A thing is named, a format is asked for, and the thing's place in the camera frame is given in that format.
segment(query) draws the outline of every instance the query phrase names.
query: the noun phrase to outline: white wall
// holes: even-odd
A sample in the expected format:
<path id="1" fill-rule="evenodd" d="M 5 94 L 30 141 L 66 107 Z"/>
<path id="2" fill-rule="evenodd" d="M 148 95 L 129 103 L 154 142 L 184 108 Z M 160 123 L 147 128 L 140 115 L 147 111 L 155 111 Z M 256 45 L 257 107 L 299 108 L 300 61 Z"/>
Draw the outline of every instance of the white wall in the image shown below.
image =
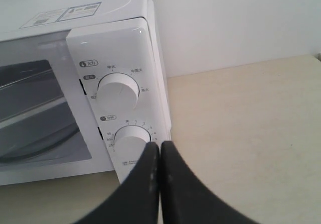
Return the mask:
<path id="1" fill-rule="evenodd" d="M 168 76 L 321 50 L 321 0 L 154 0 Z"/>

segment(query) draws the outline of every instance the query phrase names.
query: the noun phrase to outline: beige countertop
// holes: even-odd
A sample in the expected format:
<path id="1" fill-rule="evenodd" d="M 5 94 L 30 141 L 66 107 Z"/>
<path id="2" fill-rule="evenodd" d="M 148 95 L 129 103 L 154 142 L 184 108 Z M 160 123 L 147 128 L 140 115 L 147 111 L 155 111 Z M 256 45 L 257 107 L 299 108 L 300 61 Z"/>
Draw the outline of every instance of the beige countertop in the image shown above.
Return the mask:
<path id="1" fill-rule="evenodd" d="M 321 62 L 311 56 L 168 80 L 172 137 L 196 175 L 261 223 L 321 223 Z M 0 187 L 0 223 L 70 223 L 114 172 Z"/>

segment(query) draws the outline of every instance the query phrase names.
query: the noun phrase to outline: oven window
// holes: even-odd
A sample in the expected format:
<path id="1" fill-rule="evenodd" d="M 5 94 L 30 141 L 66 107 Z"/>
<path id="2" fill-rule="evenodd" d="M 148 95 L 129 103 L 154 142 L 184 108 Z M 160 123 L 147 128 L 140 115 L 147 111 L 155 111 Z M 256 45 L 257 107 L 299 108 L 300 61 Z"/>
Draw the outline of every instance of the oven window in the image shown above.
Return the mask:
<path id="1" fill-rule="evenodd" d="M 0 165 L 90 153 L 48 61 L 0 67 Z"/>

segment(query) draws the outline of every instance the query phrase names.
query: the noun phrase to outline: oven top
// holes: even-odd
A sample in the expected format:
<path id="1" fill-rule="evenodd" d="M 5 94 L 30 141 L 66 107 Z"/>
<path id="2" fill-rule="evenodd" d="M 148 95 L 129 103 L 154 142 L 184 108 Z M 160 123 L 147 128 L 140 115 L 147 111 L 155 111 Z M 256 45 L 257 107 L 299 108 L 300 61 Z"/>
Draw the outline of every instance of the oven top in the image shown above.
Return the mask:
<path id="1" fill-rule="evenodd" d="M 0 0 L 0 41 L 144 17 L 147 0 Z"/>

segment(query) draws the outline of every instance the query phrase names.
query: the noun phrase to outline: white knob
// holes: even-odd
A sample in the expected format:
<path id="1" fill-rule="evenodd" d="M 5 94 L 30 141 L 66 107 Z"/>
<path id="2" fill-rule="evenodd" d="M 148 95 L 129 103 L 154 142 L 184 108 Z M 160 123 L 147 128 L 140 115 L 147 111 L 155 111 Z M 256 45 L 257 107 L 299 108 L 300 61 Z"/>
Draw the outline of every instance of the white knob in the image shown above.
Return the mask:
<path id="1" fill-rule="evenodd" d="M 140 158 L 149 141 L 149 132 L 144 128 L 125 126 L 115 134 L 115 152 L 122 161 L 135 161 Z"/>
<path id="2" fill-rule="evenodd" d="M 111 73 L 99 82 L 97 102 L 108 113 L 119 113 L 134 109 L 138 94 L 134 79 L 123 73 Z"/>

